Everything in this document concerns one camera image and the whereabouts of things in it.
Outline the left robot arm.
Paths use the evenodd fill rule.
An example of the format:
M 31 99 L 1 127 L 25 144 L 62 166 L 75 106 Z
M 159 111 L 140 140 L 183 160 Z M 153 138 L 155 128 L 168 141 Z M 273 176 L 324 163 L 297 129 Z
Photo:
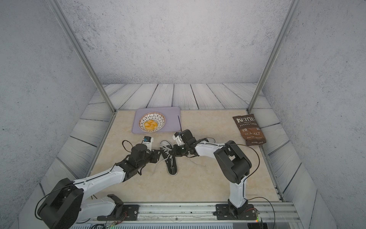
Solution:
M 149 163 L 157 163 L 161 151 L 145 144 L 132 147 L 131 153 L 110 169 L 90 177 L 60 180 L 36 205 L 35 216 L 50 229 L 68 229 L 88 219 L 120 221 L 126 217 L 123 201 L 114 194 L 91 197 L 115 184 L 123 183 Z

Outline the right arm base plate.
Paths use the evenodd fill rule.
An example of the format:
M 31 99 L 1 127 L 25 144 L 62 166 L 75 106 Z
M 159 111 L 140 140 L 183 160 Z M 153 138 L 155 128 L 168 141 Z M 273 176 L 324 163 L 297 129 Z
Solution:
M 252 204 L 244 204 L 237 208 L 231 204 L 216 204 L 213 215 L 217 220 L 254 220 L 258 221 L 256 208 Z

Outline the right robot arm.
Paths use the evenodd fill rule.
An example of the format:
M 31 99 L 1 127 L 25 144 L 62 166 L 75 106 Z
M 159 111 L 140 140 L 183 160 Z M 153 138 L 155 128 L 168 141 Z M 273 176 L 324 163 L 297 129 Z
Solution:
M 174 156 L 206 156 L 216 159 L 223 175 L 230 182 L 228 199 L 229 214 L 239 219 L 253 205 L 246 198 L 246 180 L 249 177 L 252 163 L 234 141 L 211 143 L 206 138 L 197 140 L 190 130 L 176 132 L 173 136 Z

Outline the brown potato chips bag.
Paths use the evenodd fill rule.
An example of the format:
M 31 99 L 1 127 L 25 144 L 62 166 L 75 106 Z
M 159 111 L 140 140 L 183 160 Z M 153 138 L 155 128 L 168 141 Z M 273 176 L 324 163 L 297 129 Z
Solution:
M 247 146 L 260 146 L 266 138 L 253 114 L 234 116 L 233 120 Z

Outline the black canvas sneaker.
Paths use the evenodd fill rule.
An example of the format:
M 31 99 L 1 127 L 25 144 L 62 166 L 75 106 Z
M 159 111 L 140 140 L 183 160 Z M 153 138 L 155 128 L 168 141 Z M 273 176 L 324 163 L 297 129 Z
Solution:
M 159 148 L 162 151 L 161 155 L 165 160 L 168 174 L 171 176 L 175 176 L 178 173 L 178 167 L 176 164 L 175 156 L 171 154 L 173 150 L 173 145 L 169 141 L 163 140 L 160 142 Z

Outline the left aluminium frame post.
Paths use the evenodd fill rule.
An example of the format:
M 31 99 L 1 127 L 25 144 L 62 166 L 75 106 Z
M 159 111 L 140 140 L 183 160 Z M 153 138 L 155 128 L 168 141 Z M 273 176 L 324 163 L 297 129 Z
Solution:
M 80 42 L 78 41 L 74 31 L 72 30 L 72 28 L 71 28 L 66 16 L 64 15 L 58 1 L 56 1 L 56 0 L 47 0 L 47 3 L 49 5 L 50 9 L 52 10 L 52 12 L 54 13 L 54 15 L 56 17 L 56 20 L 58 21 L 58 23 L 61 26 L 62 30 L 66 34 L 68 40 L 71 42 L 77 56 L 79 57 L 79 59 L 82 62 L 83 66 L 85 67 L 85 69 L 87 70 L 88 75 L 92 79 L 92 81 L 95 84 L 97 90 L 101 94 L 103 100 L 108 105 L 110 111 L 113 114 L 115 114 L 117 109 L 112 104 L 108 94 L 106 93 L 106 90 L 102 86 L 102 83 L 101 83 L 100 79 L 98 78 L 98 76 L 97 76 L 94 68 L 92 67 L 88 57 L 86 56 Z

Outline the yellow bread roll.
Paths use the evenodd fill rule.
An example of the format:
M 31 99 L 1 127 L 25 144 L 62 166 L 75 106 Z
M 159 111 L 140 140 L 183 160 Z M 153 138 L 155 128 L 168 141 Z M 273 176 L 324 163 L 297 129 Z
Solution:
M 158 128 L 158 123 L 154 120 L 148 120 L 144 123 L 144 127 L 146 130 L 155 130 Z

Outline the aluminium frame post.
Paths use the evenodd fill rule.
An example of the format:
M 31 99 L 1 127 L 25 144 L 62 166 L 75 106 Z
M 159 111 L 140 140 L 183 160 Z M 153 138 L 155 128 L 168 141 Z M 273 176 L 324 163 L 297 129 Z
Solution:
M 85 69 L 87 70 L 88 75 L 92 79 L 92 81 L 95 84 L 97 90 L 101 94 L 103 100 L 108 105 L 110 111 L 113 114 L 115 114 L 117 109 L 112 104 L 108 94 L 106 93 L 106 90 L 102 86 L 102 83 L 101 83 L 100 79 L 98 78 L 98 76 L 97 76 L 94 68 L 92 67 L 88 57 L 86 56 L 80 42 L 78 41 L 74 31 L 72 30 L 72 28 L 71 28 L 66 16 L 64 15 L 58 1 L 56 1 L 56 0 L 47 0 L 47 3 L 49 5 L 50 9 L 52 10 L 52 12 L 54 13 L 54 15 L 56 17 L 56 20 L 58 21 L 58 23 L 61 26 L 62 30 L 66 34 L 68 40 L 71 42 L 77 56 L 79 57 L 79 59 L 82 62 L 83 66 L 85 67 Z
M 269 58 L 267 60 L 267 63 L 264 67 L 264 70 L 258 80 L 258 83 L 257 83 L 257 86 L 256 86 L 256 89 L 254 91 L 254 94 L 252 96 L 252 99 L 249 103 L 249 107 L 247 108 L 247 112 L 250 114 L 255 106 L 255 103 L 260 95 L 260 92 L 262 91 L 265 83 L 266 83 L 266 80 L 270 74 L 270 71 L 273 67 L 273 64 L 275 63 L 275 60 L 276 60 L 276 57 L 278 56 L 278 53 L 281 49 L 281 45 L 282 43 L 284 42 L 285 38 L 286 38 L 286 35 L 289 31 L 289 28 L 291 26 L 291 23 L 296 15 L 296 12 L 298 10 L 298 7 L 299 7 L 299 4 L 300 4 L 300 0 L 293 0 L 290 4 L 290 8 L 287 12 L 287 15 L 285 17 L 285 20 L 282 24 L 282 27 L 279 31 L 279 34 L 275 40 L 275 43 L 274 43 L 274 46 L 272 48 L 272 51 L 269 55 Z

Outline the patterned ceramic bowl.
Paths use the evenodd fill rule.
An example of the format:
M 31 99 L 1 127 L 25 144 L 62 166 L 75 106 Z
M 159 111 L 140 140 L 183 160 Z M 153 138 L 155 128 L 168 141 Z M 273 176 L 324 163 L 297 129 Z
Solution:
M 139 128 L 144 132 L 157 132 L 161 130 L 166 123 L 166 118 L 159 112 L 150 112 L 144 114 L 139 120 Z

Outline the aluminium front rail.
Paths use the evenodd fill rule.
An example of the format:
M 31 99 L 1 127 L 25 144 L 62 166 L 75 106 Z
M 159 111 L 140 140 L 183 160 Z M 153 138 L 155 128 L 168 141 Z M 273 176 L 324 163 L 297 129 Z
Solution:
M 268 202 L 260 199 L 252 202 L 257 210 L 258 221 L 254 220 L 217 220 L 213 212 L 216 211 L 216 204 L 213 202 L 196 203 L 127 203 L 125 205 L 139 205 L 136 221 L 105 221 L 117 227 L 125 223 L 233 223 L 253 225 L 260 229 L 301 229 L 303 225 L 300 217 L 291 202 Z M 96 223 L 97 217 L 87 217 L 80 223 Z

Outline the right aluminium frame post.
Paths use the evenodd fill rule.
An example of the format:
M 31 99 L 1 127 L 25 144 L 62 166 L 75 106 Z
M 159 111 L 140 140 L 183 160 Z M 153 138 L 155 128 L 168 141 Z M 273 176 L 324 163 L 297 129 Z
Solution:
M 276 57 L 278 56 L 278 53 L 281 49 L 281 45 L 282 43 L 284 42 L 285 38 L 286 38 L 286 35 L 289 31 L 289 28 L 291 26 L 291 23 L 296 15 L 296 12 L 298 10 L 298 7 L 299 7 L 299 4 L 300 4 L 300 0 L 293 0 L 290 4 L 290 8 L 287 12 L 287 15 L 285 17 L 285 20 L 282 24 L 282 27 L 279 31 L 279 34 L 275 40 L 275 43 L 274 43 L 274 46 L 272 48 L 272 51 L 269 55 L 269 58 L 267 60 L 267 63 L 264 67 L 264 70 L 258 80 L 258 83 L 257 83 L 257 86 L 256 86 L 256 89 L 254 91 L 254 94 L 252 96 L 252 99 L 249 103 L 249 107 L 247 108 L 247 112 L 250 114 L 255 106 L 255 103 L 260 95 L 260 92 L 262 91 L 265 83 L 266 83 L 266 80 L 270 74 L 270 71 L 273 67 L 273 64 L 275 63 L 275 60 L 276 60 Z

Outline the lavender tray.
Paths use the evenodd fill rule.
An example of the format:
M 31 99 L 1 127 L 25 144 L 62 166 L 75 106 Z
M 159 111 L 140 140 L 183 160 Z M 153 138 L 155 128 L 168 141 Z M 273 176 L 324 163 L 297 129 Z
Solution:
M 135 118 L 132 125 L 132 133 L 142 134 L 145 133 L 139 128 L 139 120 L 144 114 L 150 112 L 159 112 L 166 118 L 165 126 L 157 132 L 178 132 L 181 130 L 181 110 L 179 107 L 159 107 L 159 108 L 144 108 L 139 109 L 135 113 Z

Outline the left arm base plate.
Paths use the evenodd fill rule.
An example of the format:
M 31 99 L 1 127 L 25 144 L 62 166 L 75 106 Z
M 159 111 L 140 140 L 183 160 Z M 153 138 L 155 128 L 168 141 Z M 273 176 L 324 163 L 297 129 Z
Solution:
M 98 216 L 98 221 L 136 221 L 139 205 L 117 204 L 110 215 Z

